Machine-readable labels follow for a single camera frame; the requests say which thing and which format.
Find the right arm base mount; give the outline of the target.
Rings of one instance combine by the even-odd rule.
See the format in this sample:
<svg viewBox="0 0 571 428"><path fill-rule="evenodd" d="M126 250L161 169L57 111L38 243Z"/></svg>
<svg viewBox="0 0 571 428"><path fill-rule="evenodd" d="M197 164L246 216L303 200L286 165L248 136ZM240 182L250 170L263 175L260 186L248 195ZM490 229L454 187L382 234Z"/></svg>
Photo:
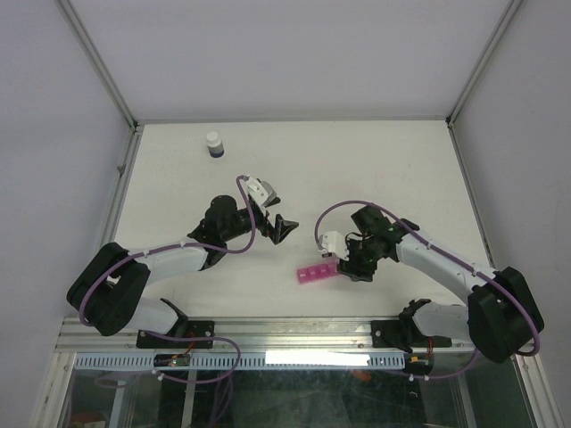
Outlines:
<svg viewBox="0 0 571 428"><path fill-rule="evenodd" d="M436 348L470 341L468 308L412 300L396 318L371 321L370 331L375 349L395 348L405 353L402 374L430 378Z"/></svg>

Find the pink weekly pill organizer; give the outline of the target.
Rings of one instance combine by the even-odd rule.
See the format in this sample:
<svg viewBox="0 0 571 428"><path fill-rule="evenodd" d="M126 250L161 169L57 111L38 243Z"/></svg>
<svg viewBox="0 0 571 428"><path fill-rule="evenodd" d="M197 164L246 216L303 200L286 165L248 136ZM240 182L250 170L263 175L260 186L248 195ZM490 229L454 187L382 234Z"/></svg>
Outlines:
<svg viewBox="0 0 571 428"><path fill-rule="evenodd" d="M309 267L302 267L296 271L298 284L309 284L339 275L337 264L334 262L322 263Z"/></svg>

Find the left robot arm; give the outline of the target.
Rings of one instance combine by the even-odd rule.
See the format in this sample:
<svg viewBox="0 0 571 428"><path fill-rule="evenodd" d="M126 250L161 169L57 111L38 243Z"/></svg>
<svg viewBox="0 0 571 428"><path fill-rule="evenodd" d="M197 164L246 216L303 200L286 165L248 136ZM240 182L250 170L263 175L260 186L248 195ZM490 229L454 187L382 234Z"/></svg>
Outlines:
<svg viewBox="0 0 571 428"><path fill-rule="evenodd" d="M139 257L116 242L107 243L72 284L66 301L83 314L102 336L124 329L155 332L168 346L177 346L187 333L187 316L172 302L143 296L144 289L161 280L204 271L228 254L228 242L259 231L279 244L299 226L269 215L255 204L237 208L236 200L220 195L211 201L199 225L163 251L142 251Z"/></svg>

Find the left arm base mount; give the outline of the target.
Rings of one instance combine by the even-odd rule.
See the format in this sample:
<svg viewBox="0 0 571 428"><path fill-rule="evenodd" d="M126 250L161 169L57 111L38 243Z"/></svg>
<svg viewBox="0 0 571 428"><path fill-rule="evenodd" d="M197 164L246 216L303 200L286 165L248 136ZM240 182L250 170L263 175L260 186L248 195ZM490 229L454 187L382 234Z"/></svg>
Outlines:
<svg viewBox="0 0 571 428"><path fill-rule="evenodd" d="M213 320L193 319L167 299L143 300L133 318L139 327L136 347L141 350L210 350Z"/></svg>

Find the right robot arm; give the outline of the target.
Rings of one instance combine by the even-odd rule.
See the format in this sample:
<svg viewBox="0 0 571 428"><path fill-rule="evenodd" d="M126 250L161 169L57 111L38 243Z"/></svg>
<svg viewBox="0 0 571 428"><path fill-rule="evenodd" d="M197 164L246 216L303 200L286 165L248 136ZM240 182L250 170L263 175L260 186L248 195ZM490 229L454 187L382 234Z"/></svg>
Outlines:
<svg viewBox="0 0 571 428"><path fill-rule="evenodd" d="M544 321L524 275L513 267L497 270L470 262L438 245L421 229L401 218L390 220L366 205L352 214L355 235L330 233L327 250L338 259L338 271L353 282L370 282L382 259L401 263L428 276L453 293L460 304L424 298L411 300L398 316L389 342L409 351L435 336L471 342L494 363L539 349Z"/></svg>

